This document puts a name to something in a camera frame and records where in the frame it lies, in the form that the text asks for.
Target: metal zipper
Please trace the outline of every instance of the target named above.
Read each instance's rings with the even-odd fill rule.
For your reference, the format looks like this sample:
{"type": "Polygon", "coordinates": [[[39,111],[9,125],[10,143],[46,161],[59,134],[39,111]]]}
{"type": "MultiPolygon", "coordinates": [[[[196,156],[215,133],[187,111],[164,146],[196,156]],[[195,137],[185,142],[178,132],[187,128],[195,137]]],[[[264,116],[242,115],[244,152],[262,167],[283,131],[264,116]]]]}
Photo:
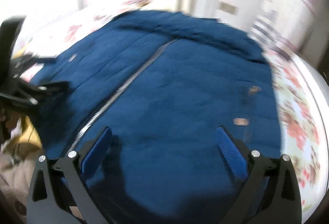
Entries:
{"type": "Polygon", "coordinates": [[[71,144],[71,147],[66,153],[73,151],[78,142],[81,140],[83,135],[87,132],[87,130],[91,127],[91,125],[111,106],[112,103],[116,101],[116,99],[126,90],[126,88],[139,76],[149,65],[151,65],[163,52],[164,50],[177,39],[171,40],[166,44],[160,46],[157,51],[148,59],[138,70],[137,72],[133,73],[121,87],[117,89],[114,95],[107,100],[107,102],[93,115],[91,119],[83,126],[83,128],[78,132],[74,142],[71,144]]]}

